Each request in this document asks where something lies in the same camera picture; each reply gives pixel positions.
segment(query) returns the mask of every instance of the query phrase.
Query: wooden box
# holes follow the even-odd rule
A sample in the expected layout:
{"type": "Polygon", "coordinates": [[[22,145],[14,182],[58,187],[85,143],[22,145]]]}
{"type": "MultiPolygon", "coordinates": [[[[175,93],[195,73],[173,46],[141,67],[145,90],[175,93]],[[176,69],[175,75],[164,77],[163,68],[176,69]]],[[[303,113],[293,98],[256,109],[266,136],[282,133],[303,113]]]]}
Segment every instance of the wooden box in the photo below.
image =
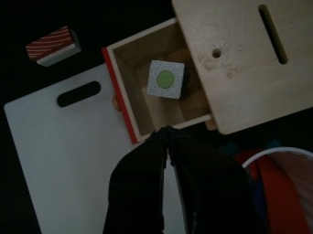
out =
{"type": "Polygon", "coordinates": [[[223,134],[313,107],[313,2],[172,0],[177,20],[103,49],[132,142],[212,119],[223,134]],[[149,61],[183,62],[183,101],[145,94],[149,61]]]}
{"type": "Polygon", "coordinates": [[[113,89],[132,142],[171,125],[183,128],[210,120],[210,109],[192,57],[176,19],[103,49],[113,89]],[[172,100],[147,94],[152,60],[181,62],[191,73],[185,98],[172,100]]]}

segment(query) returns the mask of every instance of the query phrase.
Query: red and white object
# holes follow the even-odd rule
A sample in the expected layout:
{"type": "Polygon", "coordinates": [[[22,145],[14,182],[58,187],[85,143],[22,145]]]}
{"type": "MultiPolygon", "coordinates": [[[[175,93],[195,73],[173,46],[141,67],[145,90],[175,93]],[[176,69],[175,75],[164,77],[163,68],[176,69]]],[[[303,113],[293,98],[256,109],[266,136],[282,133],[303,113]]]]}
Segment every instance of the red and white object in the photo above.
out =
{"type": "Polygon", "coordinates": [[[41,66],[49,66],[80,52],[74,32],[61,27],[25,46],[29,60],[41,66]]]}

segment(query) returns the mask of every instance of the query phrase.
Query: small block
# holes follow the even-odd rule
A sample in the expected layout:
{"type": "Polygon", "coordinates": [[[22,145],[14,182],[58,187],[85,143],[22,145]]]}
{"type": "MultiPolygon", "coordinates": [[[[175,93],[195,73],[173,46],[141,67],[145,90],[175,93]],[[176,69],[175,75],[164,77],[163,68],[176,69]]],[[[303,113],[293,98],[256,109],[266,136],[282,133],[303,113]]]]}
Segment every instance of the small block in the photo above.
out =
{"type": "Polygon", "coordinates": [[[149,64],[147,94],[179,99],[185,73],[183,63],[153,60],[149,64]]]}

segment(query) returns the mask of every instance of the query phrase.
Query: red edge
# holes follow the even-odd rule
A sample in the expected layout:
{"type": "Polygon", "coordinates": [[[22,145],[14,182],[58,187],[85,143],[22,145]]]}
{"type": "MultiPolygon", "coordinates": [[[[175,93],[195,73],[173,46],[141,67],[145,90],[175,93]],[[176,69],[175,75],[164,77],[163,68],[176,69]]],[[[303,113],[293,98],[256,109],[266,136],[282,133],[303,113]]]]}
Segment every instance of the red edge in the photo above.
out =
{"type": "Polygon", "coordinates": [[[108,55],[107,48],[103,48],[101,51],[103,51],[104,61],[105,61],[105,64],[107,64],[107,70],[108,70],[109,78],[111,78],[111,81],[112,81],[112,87],[113,87],[117,103],[119,103],[119,106],[120,106],[121,117],[123,117],[123,120],[124,120],[124,123],[125,123],[125,127],[127,127],[127,130],[128,130],[129,137],[131,137],[131,142],[132,142],[132,144],[135,144],[135,143],[137,143],[137,140],[135,138],[135,131],[133,131],[128,111],[125,109],[125,105],[124,105],[124,101],[123,101],[123,97],[121,97],[121,93],[120,93],[120,86],[119,86],[117,79],[116,79],[116,74],[115,74],[115,71],[113,71],[113,68],[112,68],[112,62],[111,62],[111,58],[109,58],[109,55],[108,55]]]}

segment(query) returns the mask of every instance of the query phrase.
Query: wooden board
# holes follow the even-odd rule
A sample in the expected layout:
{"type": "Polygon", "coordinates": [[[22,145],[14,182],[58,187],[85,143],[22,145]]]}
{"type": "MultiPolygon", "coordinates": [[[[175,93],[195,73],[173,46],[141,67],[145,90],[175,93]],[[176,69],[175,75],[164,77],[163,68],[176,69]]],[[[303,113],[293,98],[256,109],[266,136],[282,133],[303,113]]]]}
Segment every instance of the wooden board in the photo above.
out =
{"type": "Polygon", "coordinates": [[[311,1],[172,4],[220,133],[313,106],[311,1]]]}

